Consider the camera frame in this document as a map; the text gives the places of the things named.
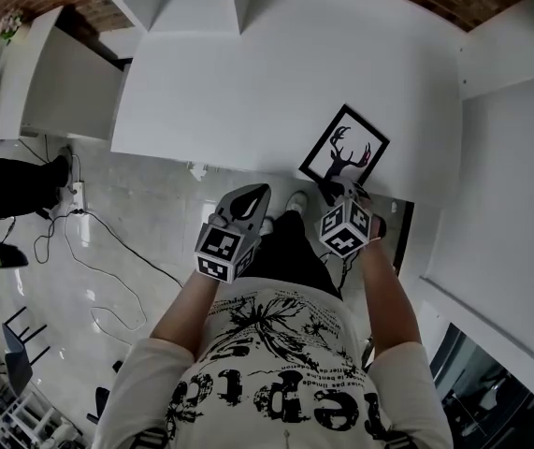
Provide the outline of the pink flowers in white pot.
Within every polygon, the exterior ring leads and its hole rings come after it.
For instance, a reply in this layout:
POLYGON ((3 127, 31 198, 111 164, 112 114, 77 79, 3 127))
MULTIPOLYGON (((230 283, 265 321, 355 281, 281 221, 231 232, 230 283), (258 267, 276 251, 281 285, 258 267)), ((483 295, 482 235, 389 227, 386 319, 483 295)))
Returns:
POLYGON ((28 36, 31 19, 20 8, 11 9, 0 19, 0 42, 22 43, 28 36))

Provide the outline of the person's right forearm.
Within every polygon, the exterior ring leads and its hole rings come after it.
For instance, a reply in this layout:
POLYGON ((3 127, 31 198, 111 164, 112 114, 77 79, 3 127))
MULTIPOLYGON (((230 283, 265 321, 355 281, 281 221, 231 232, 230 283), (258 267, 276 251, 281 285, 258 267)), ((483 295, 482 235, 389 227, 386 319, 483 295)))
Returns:
POLYGON ((359 252, 374 357, 407 342, 421 343, 412 304, 379 240, 359 252))

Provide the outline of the small white side desk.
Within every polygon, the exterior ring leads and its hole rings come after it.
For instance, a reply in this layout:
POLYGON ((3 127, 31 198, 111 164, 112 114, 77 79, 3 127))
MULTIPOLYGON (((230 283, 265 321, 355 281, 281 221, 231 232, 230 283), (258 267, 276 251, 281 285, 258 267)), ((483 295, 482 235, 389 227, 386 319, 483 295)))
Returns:
POLYGON ((0 140, 108 140, 123 72, 57 27, 57 7, 0 42, 0 140))

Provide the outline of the black framed deer picture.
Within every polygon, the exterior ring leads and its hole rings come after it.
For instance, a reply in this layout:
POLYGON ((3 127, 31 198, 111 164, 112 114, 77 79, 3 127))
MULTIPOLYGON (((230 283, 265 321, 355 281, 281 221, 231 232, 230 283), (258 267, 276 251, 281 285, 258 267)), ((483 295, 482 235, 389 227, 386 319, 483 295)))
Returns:
POLYGON ((389 139, 344 104, 299 167, 322 183, 334 177, 364 185, 389 145, 389 139))

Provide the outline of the person's white printed shirt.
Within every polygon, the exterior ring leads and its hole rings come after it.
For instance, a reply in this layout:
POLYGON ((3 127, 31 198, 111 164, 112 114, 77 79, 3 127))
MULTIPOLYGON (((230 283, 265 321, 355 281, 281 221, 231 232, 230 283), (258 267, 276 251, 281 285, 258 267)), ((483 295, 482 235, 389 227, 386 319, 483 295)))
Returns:
POLYGON ((248 280, 213 303, 200 350, 138 341, 93 449, 453 449, 424 347, 360 366, 347 307, 248 280))

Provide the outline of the white desk with hutch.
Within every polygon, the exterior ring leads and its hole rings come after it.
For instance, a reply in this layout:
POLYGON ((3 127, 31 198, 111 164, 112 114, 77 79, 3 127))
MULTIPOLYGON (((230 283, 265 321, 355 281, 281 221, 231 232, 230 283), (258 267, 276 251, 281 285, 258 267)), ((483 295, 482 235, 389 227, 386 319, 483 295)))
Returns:
POLYGON ((460 31, 406 0, 252 0, 240 35, 147 35, 115 152, 296 174, 348 106, 390 141, 367 181, 441 207, 461 152, 460 31))

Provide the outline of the person's right hand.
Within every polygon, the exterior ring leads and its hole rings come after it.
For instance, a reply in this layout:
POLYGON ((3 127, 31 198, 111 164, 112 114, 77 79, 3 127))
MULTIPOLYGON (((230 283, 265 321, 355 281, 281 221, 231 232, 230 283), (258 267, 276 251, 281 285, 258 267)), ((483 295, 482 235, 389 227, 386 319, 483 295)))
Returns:
POLYGON ((370 220, 369 241, 373 242, 383 239, 386 236, 386 232, 386 221, 380 215, 374 214, 370 220))

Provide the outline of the person's left forearm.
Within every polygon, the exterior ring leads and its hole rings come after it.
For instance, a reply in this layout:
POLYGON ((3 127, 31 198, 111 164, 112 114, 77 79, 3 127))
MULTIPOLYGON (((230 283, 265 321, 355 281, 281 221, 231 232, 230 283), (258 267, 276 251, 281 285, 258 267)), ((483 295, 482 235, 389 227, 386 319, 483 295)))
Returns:
POLYGON ((194 271, 150 334, 197 355, 220 281, 194 271))

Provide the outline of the person's black shorts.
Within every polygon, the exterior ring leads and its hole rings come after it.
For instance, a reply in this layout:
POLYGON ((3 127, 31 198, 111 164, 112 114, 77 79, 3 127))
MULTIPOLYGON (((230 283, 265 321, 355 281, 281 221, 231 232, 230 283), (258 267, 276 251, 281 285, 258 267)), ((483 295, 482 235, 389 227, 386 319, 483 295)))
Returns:
POLYGON ((296 210, 287 210, 274 221, 273 231, 262 237, 256 256, 241 277, 304 285, 342 300, 325 264, 312 249, 296 210))

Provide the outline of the black framed glass door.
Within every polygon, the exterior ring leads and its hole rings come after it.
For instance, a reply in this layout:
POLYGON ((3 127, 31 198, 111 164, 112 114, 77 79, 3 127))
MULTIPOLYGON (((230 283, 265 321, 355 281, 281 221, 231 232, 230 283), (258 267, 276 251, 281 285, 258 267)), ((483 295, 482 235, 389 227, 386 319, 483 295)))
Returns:
POLYGON ((454 449, 534 449, 534 394, 455 325, 430 368, 454 449))

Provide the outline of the dark grey chair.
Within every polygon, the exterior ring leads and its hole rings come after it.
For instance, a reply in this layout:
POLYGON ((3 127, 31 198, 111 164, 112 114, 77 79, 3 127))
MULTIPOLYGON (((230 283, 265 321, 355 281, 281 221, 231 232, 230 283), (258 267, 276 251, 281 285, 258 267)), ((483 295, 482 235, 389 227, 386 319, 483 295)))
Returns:
POLYGON ((19 398, 22 395, 32 379, 34 374, 33 365, 51 349, 50 346, 47 346, 33 359, 29 357, 26 349, 27 342, 33 340, 47 326, 43 325, 34 330, 29 336, 26 336, 30 330, 30 327, 27 326, 20 334, 17 334, 10 324, 26 310, 26 306, 21 307, 2 324, 3 335, 7 345, 4 365, 6 376, 8 377, 8 385, 15 398, 19 398))

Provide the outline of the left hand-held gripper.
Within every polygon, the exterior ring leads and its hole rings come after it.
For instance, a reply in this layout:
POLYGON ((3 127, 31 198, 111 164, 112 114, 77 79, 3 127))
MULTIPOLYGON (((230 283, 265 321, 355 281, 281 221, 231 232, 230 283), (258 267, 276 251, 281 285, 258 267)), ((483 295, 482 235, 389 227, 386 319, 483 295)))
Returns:
POLYGON ((266 183, 242 186, 223 196, 217 214, 227 220, 228 227, 202 225, 195 246, 198 273, 225 283, 241 276, 256 256, 270 198, 266 183))

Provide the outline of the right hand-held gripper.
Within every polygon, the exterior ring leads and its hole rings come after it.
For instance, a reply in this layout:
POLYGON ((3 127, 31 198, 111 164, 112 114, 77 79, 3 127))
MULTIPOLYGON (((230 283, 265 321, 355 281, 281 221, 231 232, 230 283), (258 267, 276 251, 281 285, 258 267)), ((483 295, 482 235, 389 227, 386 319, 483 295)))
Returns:
POLYGON ((329 179, 320 183, 320 192, 333 209, 320 220, 319 241, 335 255, 351 255, 368 245, 371 212, 357 201, 370 200, 366 190, 351 180, 329 179))

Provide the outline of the white power strip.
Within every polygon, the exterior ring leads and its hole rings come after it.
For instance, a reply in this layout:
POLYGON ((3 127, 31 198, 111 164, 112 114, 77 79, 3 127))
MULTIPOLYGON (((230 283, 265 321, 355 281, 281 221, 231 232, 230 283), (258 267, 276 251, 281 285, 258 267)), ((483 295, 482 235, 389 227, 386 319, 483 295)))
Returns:
POLYGON ((76 214, 83 214, 86 211, 85 191, 83 181, 74 181, 72 183, 72 203, 71 209, 76 214))

